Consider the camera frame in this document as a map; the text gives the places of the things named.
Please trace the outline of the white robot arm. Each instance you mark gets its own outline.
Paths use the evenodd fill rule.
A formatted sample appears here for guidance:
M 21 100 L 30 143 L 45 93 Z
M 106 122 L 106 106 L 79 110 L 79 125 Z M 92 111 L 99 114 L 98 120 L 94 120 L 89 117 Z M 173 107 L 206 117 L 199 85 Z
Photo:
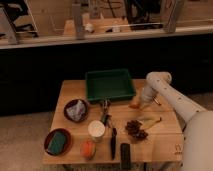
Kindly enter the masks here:
M 186 122 L 181 171 L 213 171 L 213 110 L 208 110 L 171 86 L 169 72 L 149 72 L 141 100 L 163 96 Z

